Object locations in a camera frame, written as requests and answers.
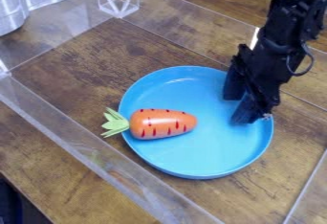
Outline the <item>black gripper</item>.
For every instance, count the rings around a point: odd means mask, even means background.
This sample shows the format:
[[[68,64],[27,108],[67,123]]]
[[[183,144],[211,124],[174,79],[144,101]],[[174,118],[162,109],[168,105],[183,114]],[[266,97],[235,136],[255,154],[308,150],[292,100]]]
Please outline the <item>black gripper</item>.
[[[280,103],[280,86],[310,71],[312,64],[304,71],[296,71],[310,55],[307,43],[290,31],[262,28],[254,48],[239,45],[223,84],[223,98],[239,101],[232,123],[254,123],[271,117],[266,105]]]

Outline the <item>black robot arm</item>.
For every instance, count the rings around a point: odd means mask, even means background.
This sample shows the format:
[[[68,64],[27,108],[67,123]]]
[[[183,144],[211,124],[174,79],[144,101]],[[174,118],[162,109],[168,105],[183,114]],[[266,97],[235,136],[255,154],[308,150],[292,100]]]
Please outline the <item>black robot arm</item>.
[[[242,44],[223,85],[223,98],[238,101],[236,124],[271,116],[280,104],[280,86],[308,71],[299,68],[312,53],[307,42],[323,29],[327,0],[272,0],[254,47]]]

